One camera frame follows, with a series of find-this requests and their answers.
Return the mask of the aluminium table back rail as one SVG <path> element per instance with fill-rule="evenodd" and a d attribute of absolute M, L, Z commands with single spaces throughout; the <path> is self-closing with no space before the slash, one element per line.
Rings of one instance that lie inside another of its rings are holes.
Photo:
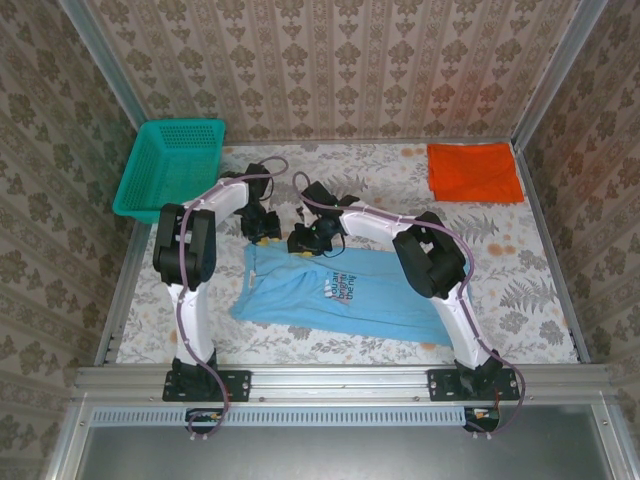
<path fill-rule="evenodd" d="M 267 140 L 267 141 L 228 141 L 225 140 L 225 147 L 239 146 L 273 146 L 273 145 L 362 145 L 362 144 L 456 144 L 456 145 L 481 145 L 494 143 L 513 144 L 513 140 L 506 137 L 463 137 L 463 138 L 394 138 L 394 139 L 312 139 L 312 140 Z"/>

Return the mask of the folded orange t-shirt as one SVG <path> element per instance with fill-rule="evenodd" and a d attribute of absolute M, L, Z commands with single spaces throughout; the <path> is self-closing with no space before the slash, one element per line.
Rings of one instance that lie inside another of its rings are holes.
<path fill-rule="evenodd" d="M 428 185 L 436 201 L 515 204 L 524 201 L 511 147 L 429 144 Z"/>

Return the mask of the aluminium mounting rail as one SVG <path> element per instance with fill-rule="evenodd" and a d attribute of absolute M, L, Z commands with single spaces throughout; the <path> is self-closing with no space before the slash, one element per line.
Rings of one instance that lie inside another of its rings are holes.
<path fill-rule="evenodd" d="M 250 365 L 249 406 L 407 406 L 430 402 L 445 365 Z M 110 364 L 78 370 L 72 405 L 163 406 L 168 364 Z M 522 365 L 526 406 L 613 402 L 615 389 L 596 364 Z"/>

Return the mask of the light blue printed t-shirt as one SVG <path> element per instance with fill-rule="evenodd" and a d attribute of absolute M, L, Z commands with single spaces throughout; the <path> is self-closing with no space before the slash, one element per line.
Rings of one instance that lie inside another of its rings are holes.
<path fill-rule="evenodd" d="M 450 346 L 433 302 L 409 285 L 392 252 L 348 248 L 304 257 L 283 243 L 244 250 L 237 320 Z"/>

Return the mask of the grey metal panel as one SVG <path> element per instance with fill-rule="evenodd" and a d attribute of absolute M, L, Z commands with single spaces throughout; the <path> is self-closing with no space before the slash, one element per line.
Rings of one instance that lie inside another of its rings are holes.
<path fill-rule="evenodd" d="M 527 406 L 494 435 L 453 426 L 102 426 L 69 412 L 46 480 L 640 480 L 621 412 Z"/>

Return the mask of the aluminium frame post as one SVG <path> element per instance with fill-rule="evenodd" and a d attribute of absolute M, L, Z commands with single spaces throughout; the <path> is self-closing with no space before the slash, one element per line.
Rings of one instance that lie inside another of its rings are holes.
<path fill-rule="evenodd" d="M 136 132 L 149 120 L 134 76 L 126 70 L 125 54 L 110 37 L 116 30 L 129 46 L 136 37 L 129 0 L 59 0 L 117 104 Z"/>
<path fill-rule="evenodd" d="M 535 88 L 511 135 L 514 151 L 520 154 L 549 109 L 563 81 L 585 45 L 608 0 L 581 0 L 565 33 L 554 51 L 547 69 Z"/>

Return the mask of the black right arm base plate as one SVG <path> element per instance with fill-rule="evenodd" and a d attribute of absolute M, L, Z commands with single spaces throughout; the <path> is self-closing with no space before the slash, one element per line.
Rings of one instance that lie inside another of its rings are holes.
<path fill-rule="evenodd" d="M 430 400 L 446 401 L 516 401 L 521 397 L 512 369 L 502 369 L 492 378 L 473 378 L 456 369 L 427 371 Z"/>

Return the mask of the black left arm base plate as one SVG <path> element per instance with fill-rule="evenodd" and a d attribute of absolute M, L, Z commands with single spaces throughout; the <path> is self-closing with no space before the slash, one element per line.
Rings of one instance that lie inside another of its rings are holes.
<path fill-rule="evenodd" d="M 251 390 L 249 370 L 217 372 L 230 402 L 247 402 Z M 162 400 L 165 402 L 222 402 L 223 392 L 216 379 L 206 370 L 194 373 L 169 371 L 166 374 Z"/>

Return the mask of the teal plastic basket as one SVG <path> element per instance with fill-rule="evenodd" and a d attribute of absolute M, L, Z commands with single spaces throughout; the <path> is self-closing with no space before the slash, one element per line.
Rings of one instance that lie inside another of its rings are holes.
<path fill-rule="evenodd" d="M 184 203 L 210 189 L 218 179 L 225 131 L 218 119 L 144 123 L 114 198 L 114 213 L 153 224 L 165 204 Z"/>

